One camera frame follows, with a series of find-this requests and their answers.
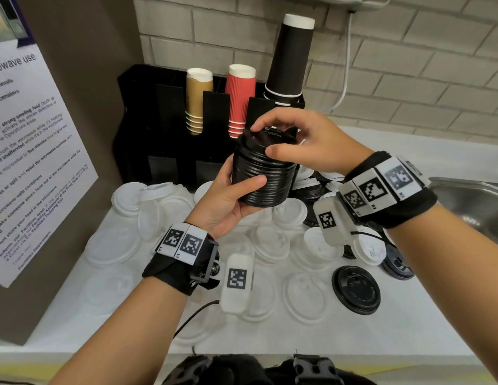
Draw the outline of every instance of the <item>white cable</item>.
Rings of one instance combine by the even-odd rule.
[[[339,96],[338,101],[332,106],[329,107],[324,111],[324,113],[331,114],[331,111],[338,107],[343,99],[345,98],[345,95],[347,93],[347,84],[348,84],[348,70],[349,67],[351,66],[351,25],[352,25],[352,16],[354,15],[354,12],[349,12],[348,13],[348,20],[347,20],[347,54],[346,54],[346,66],[345,66],[345,74],[343,76],[343,89],[342,89],[342,94]]]

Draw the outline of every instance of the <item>sink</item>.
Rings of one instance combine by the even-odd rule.
[[[439,202],[498,244],[498,184],[431,178]]]

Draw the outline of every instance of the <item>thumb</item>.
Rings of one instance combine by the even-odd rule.
[[[237,201],[240,197],[258,190],[267,183],[267,177],[257,175],[256,177],[248,178],[238,184],[228,186],[224,191],[225,195],[232,201]]]
[[[304,145],[289,145],[286,143],[267,147],[265,154],[276,161],[293,162],[305,165],[310,160],[308,147]]]

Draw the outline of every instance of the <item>forearm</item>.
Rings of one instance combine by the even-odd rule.
[[[498,245],[438,204],[389,234],[447,320],[498,380]]]
[[[160,371],[187,296],[145,278],[51,385],[146,385]]]

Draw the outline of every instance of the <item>tiled wall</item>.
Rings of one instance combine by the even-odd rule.
[[[285,13],[316,31],[304,84],[308,108],[342,89],[345,12],[287,0],[134,0],[145,62],[203,67],[231,63],[265,80]],[[337,123],[498,144],[498,0],[392,0],[354,17],[348,94]]]

